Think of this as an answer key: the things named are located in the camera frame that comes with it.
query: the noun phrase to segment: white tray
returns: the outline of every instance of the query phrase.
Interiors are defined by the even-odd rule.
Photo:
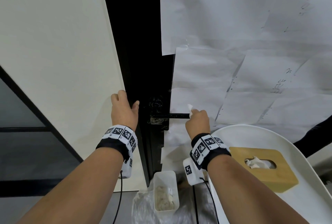
[[[213,135],[228,146],[275,149],[282,153],[299,184],[277,195],[311,224],[332,223],[332,197],[303,154],[286,138],[252,125],[231,125]],[[229,223],[209,179],[220,223]]]

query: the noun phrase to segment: white plastic container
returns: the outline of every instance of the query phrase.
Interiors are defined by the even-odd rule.
[[[157,188],[163,187],[172,196],[174,207],[172,210],[159,211],[157,206]],[[158,217],[165,218],[172,216],[179,208],[179,194],[174,171],[156,172],[153,177],[154,209]]]

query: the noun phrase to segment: wooden tissue box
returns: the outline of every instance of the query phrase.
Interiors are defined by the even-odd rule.
[[[277,150],[257,149],[244,147],[230,147],[232,157],[238,161],[256,178],[262,181],[268,188],[275,193],[283,193],[298,184],[298,180],[289,167],[288,163]],[[253,159],[254,156],[260,160],[273,161],[276,164],[275,169],[253,168],[251,169],[244,162],[245,159]]]

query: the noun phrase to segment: wristband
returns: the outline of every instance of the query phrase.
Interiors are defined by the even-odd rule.
[[[137,146],[137,137],[135,132],[124,125],[113,125],[102,137],[97,145],[100,147],[110,147],[118,150],[123,156],[122,178],[126,179],[131,176],[133,152]]]
[[[193,147],[190,157],[196,167],[208,169],[209,162],[218,155],[230,155],[229,148],[218,137],[213,137],[208,133],[198,134],[191,142]]]

